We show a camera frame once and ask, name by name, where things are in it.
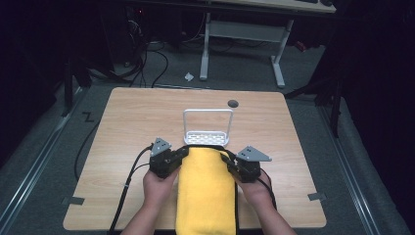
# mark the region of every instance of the gray carpet floor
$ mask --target gray carpet floor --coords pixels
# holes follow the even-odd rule
[[[143,73],[139,74],[133,87],[150,87],[164,68],[166,71],[156,82],[156,87],[193,87],[204,89],[276,91],[288,93],[308,83],[324,48],[313,48],[300,52],[287,47],[281,68],[286,87],[279,89],[270,66],[269,56],[277,44],[258,44],[250,41],[213,42],[210,52],[207,81],[199,81],[202,48],[201,41],[186,43],[179,49],[163,43],[151,44]],[[117,72],[125,68],[117,67]],[[189,72],[195,76],[184,79]],[[74,168],[81,172],[92,143],[93,134],[87,138],[100,120],[110,93],[114,87],[127,86],[105,79],[94,79],[79,105],[73,111],[62,135],[51,153],[51,158],[42,169],[8,234],[106,234],[106,231],[66,231],[63,227],[68,205],[64,197],[72,196],[76,186]],[[58,102],[52,107],[25,137],[18,150],[0,171],[1,202],[3,212],[30,167],[36,160],[51,131],[62,119],[64,110],[63,89],[56,94]],[[327,123],[314,106],[312,95],[301,95],[287,100],[296,131],[299,135],[308,166],[317,191],[327,199],[322,201],[327,225],[318,229],[296,229],[299,234],[367,234],[353,198],[342,174],[338,153],[332,143]],[[370,163],[357,131],[342,102],[339,122],[340,141],[354,175],[373,213],[380,234],[410,234],[400,215],[396,212],[388,191]]]

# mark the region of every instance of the forearm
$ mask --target forearm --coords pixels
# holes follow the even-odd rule
[[[296,234],[284,217],[272,205],[263,205],[255,208],[263,234],[287,235]]]
[[[155,232],[155,225],[160,209],[151,206],[141,207],[135,213],[127,226],[122,231],[122,235],[150,235]]]

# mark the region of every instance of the tape piece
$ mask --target tape piece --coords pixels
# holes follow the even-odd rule
[[[327,199],[325,193],[313,193],[313,194],[308,194],[307,196],[310,201],[320,200],[321,202]]]
[[[84,198],[64,197],[64,199],[62,200],[62,205],[69,205],[69,204],[82,205],[83,201],[85,201]]]

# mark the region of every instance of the yellow cloth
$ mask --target yellow cloth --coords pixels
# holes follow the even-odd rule
[[[179,172],[177,235],[235,235],[235,181],[220,153],[191,147]]]

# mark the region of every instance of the metal floor track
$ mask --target metal floor track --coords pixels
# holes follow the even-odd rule
[[[46,143],[44,144],[42,150],[37,156],[37,159],[33,163],[33,166],[30,168],[29,172],[24,178],[15,196],[10,201],[6,209],[3,211],[0,217],[0,234],[8,234],[10,228],[13,225],[13,222],[15,221],[20,210],[22,209],[24,202],[30,195],[31,190],[36,185],[36,182],[39,179],[40,175],[42,174],[43,169],[45,168],[46,164],[50,160],[53,150],[55,149],[56,143],[59,137],[61,136],[61,133],[64,130],[64,127],[68,123],[68,120],[70,119],[71,114],[73,113],[73,110],[83,99],[87,90],[88,90],[87,88],[79,87],[75,91],[72,109],[69,111],[69,113],[65,117],[61,118],[57,126],[54,128],[52,133],[49,135]]]
[[[360,216],[360,219],[363,223],[363,227],[366,230],[366,234],[368,235],[378,235],[381,234],[379,231],[378,225],[369,209],[367,204],[366,198],[363,195],[363,192],[360,189],[359,184],[357,183],[356,178],[354,177],[353,170],[351,169],[346,153],[342,147],[341,141],[339,138],[336,138],[333,135],[332,130],[330,129],[330,116],[328,111],[324,107],[316,107],[319,115],[325,122],[325,127],[327,132],[330,135],[330,139],[336,149],[338,154],[338,160],[341,167],[342,174],[345,178],[345,183],[348,188],[348,191],[351,195],[351,198],[354,202],[356,210]]]

